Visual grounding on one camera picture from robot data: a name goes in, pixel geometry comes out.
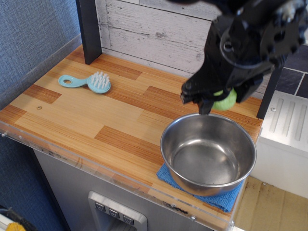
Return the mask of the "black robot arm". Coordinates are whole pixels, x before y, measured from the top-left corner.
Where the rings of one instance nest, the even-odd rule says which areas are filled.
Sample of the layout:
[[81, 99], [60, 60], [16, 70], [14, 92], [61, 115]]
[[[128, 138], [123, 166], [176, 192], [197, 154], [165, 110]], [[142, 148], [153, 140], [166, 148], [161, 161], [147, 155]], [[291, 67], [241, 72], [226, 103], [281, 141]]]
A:
[[206, 115], [233, 92], [232, 102], [249, 98], [263, 76], [283, 67], [305, 43], [305, 0], [213, 0], [221, 15], [212, 21], [201, 68], [181, 88], [183, 103]]

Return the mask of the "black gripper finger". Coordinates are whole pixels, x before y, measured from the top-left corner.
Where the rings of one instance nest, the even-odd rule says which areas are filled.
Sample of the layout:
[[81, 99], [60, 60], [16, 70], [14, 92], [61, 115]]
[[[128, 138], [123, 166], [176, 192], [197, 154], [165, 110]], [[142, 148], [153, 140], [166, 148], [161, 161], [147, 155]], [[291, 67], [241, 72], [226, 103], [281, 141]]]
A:
[[263, 78], [251, 78], [242, 85], [235, 87], [237, 93], [236, 102], [242, 103], [246, 101], [261, 85]]
[[204, 99], [200, 98], [197, 100], [197, 105], [199, 108], [199, 114], [200, 115], [207, 115], [210, 113], [213, 105], [214, 105], [214, 100], [212, 99]]

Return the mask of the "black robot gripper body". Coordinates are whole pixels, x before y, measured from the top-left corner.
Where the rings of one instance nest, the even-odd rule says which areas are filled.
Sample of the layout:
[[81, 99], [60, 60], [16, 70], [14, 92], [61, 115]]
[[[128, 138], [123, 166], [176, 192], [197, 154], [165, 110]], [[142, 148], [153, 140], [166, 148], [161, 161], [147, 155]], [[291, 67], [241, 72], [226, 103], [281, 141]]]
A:
[[271, 13], [220, 15], [210, 26], [201, 68], [181, 88], [183, 103], [214, 102], [251, 78], [263, 78], [274, 64], [265, 44]]

